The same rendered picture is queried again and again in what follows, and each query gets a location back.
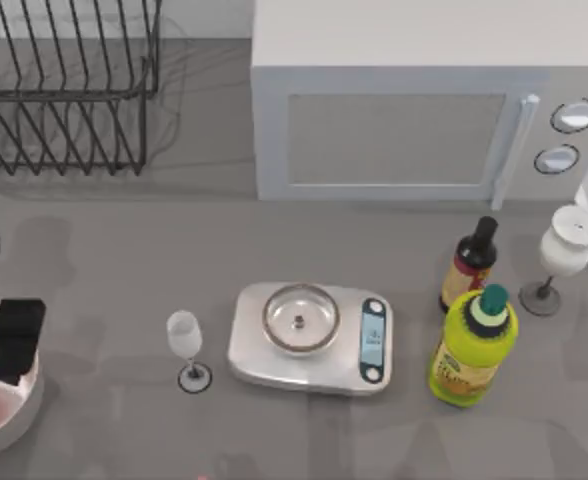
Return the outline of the small clear wine glass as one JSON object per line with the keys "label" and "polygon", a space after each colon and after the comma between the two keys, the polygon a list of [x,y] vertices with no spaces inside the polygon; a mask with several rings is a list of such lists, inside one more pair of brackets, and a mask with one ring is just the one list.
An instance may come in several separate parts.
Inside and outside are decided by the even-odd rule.
{"label": "small clear wine glass", "polygon": [[188,394],[206,391],[213,373],[209,366],[196,360],[203,344],[196,316],[185,310],[174,312],[167,320],[166,332],[170,350],[185,363],[177,376],[179,387]]}

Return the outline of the silver kitchen scale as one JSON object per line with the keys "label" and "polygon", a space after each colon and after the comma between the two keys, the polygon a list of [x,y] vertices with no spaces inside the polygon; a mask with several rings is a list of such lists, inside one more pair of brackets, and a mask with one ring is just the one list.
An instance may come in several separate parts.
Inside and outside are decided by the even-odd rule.
{"label": "silver kitchen scale", "polygon": [[369,396],[384,390],[393,368],[393,309],[363,289],[319,285],[336,300],[342,323],[326,349],[309,356],[287,355],[265,336],[262,308],[288,282],[259,282],[237,297],[227,358],[241,379],[287,390]]}

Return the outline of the round metal scale plate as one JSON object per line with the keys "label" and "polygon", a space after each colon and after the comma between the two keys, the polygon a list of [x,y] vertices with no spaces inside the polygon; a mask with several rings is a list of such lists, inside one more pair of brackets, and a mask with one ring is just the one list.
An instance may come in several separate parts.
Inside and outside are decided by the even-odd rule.
{"label": "round metal scale plate", "polygon": [[261,325],[266,338],[287,355],[314,355],[331,345],[342,323],[336,300],[326,289],[286,284],[266,300]]}

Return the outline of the microwave door with window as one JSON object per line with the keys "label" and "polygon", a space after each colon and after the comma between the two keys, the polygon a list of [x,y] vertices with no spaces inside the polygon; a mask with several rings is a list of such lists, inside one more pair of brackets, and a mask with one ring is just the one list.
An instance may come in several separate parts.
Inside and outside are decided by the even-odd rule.
{"label": "microwave door with window", "polygon": [[491,202],[520,100],[540,107],[547,81],[530,68],[256,67],[259,197]]}

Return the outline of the yellow-green bottle with green cap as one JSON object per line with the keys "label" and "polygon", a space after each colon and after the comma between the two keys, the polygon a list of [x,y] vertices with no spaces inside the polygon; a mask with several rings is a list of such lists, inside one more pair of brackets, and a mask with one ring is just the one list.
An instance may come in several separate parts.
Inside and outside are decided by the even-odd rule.
{"label": "yellow-green bottle with green cap", "polygon": [[428,368],[434,396],[467,408],[489,390],[519,335],[519,321],[500,284],[458,297],[445,316]]}

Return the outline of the dark brown bottle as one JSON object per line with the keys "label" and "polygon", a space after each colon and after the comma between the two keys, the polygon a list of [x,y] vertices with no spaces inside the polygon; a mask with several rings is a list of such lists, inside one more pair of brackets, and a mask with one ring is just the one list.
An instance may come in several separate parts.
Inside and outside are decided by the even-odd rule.
{"label": "dark brown bottle", "polygon": [[484,288],[497,260],[494,244],[497,228],[495,218],[483,216],[474,232],[459,240],[439,295],[440,306],[445,313],[461,295]]}

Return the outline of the pale microwave oven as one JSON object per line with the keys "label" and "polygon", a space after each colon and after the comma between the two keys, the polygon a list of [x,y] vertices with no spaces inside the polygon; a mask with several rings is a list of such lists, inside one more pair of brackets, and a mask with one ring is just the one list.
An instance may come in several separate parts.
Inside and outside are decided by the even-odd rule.
{"label": "pale microwave oven", "polygon": [[[569,200],[588,172],[588,128],[550,124],[559,105],[588,99],[588,0],[256,0],[256,67],[539,69],[548,81],[504,203]],[[539,173],[536,156],[563,144],[575,166]]]}

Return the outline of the white goblet with dark stem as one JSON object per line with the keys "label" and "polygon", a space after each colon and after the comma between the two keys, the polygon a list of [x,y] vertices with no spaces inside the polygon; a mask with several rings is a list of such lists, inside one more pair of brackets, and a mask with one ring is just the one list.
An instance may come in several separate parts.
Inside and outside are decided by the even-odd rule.
{"label": "white goblet with dark stem", "polygon": [[529,313],[550,317],[562,303],[553,281],[576,275],[588,264],[588,209],[577,204],[557,209],[541,238],[539,251],[546,278],[524,285],[519,300]]}

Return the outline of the small round microwave knob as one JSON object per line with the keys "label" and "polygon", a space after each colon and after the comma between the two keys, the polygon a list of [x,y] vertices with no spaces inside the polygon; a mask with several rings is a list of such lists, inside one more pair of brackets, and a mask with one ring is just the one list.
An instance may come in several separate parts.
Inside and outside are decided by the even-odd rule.
{"label": "small round microwave knob", "polygon": [[571,170],[580,159],[579,151],[572,145],[542,150],[534,160],[535,169],[543,175],[559,175]]}

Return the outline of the large round microwave knob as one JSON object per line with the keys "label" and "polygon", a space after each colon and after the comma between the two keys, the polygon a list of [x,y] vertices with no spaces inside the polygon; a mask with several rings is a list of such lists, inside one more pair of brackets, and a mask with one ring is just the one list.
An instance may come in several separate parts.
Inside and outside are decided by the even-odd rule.
{"label": "large round microwave knob", "polygon": [[588,128],[588,99],[559,105],[551,115],[551,126],[560,133],[573,134]]}

